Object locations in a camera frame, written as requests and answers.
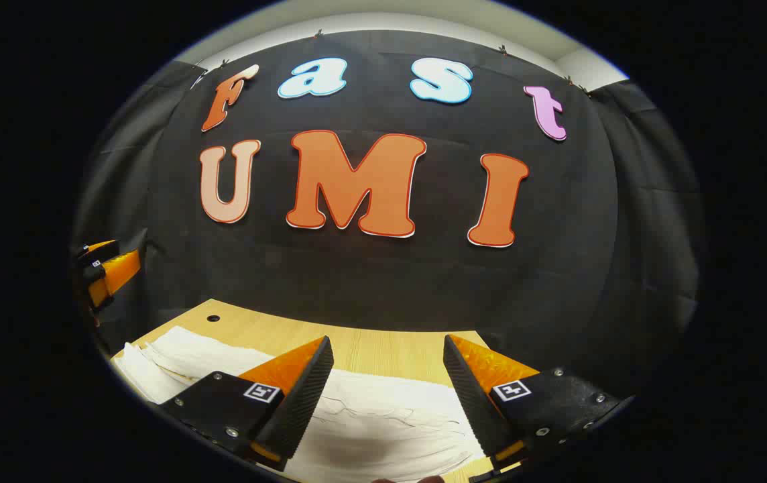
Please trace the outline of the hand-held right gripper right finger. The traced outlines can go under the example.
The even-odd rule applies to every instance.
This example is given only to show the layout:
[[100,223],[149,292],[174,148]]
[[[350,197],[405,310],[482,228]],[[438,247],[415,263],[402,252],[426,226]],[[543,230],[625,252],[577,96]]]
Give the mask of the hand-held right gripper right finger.
[[573,371],[536,370],[455,334],[444,365],[494,474],[555,458],[626,407]]

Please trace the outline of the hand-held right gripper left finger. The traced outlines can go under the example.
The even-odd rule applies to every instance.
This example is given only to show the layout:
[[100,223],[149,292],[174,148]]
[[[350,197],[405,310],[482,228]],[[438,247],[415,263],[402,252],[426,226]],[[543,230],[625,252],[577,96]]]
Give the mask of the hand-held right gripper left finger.
[[241,375],[212,371],[159,405],[220,449],[285,470],[333,369],[331,340],[318,337]]

